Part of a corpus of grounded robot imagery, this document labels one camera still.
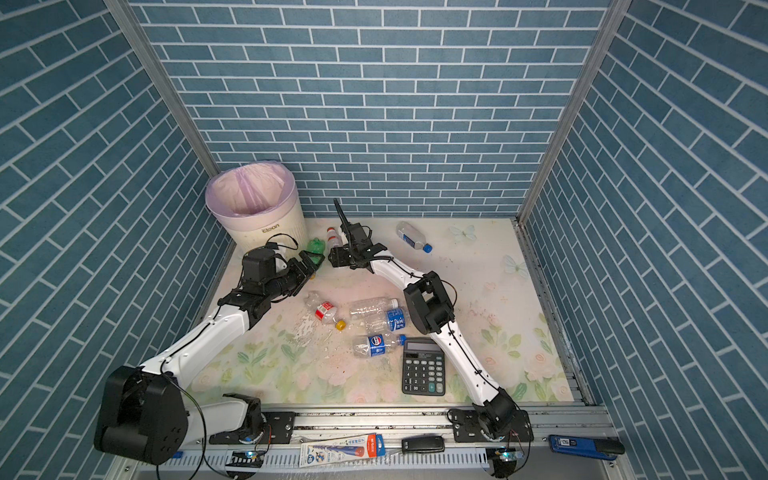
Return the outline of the green plastic bottle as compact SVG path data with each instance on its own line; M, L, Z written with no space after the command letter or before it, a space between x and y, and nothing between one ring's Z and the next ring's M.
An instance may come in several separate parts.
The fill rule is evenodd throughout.
M319 263L324 258L326 244L320 238L312 238L307 244L306 251L315 263Z

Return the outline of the clear bottle blue cap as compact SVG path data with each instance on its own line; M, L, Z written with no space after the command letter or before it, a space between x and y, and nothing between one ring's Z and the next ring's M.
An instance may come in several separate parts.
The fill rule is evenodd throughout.
M399 238L415 250L430 253L433 247L427 242L426 236L407 221L401 221L396 226Z

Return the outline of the white bottle red cap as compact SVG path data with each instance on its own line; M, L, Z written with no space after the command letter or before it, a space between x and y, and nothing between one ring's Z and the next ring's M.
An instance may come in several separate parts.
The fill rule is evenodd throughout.
M343 242L339 237L337 230L333 227L327 228L326 237L327 237L327 246L330 250L336 247L341 247L343 245Z

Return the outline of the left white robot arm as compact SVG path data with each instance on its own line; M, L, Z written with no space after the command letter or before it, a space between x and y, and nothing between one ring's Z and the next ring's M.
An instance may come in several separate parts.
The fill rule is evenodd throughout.
M121 366L107 378L94 434L96 450L152 465L196 441L260 441L267 429L256 397L229 393L202 407L188 388L233 340L248 332L272 305L296 296L324 260L301 251L285 259L275 243L247 252L237 286L214 313L137 367Z

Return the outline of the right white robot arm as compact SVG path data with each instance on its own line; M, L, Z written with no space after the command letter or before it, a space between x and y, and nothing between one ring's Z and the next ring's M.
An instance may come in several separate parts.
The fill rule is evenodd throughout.
M403 290L417 330L438 344L463 381L484 434L497 440L511 434L522 410L512 396L483 368L460 330L446 283L434 272L421 272L400 262L385 245L372 240L371 230L341 219L346 242L330 251L335 268L366 269Z

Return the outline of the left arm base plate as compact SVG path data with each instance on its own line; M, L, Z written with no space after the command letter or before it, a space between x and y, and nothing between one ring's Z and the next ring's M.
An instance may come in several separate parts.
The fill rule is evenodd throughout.
M255 425L249 420L237 430L220 432L209 437L213 445L289 444L293 435L296 413L291 411L263 412Z

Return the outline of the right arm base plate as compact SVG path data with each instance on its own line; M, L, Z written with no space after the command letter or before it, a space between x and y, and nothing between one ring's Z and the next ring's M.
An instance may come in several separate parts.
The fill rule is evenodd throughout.
M515 410L500 420L469 409L449 409L446 417L457 443L526 443L534 438L528 412Z

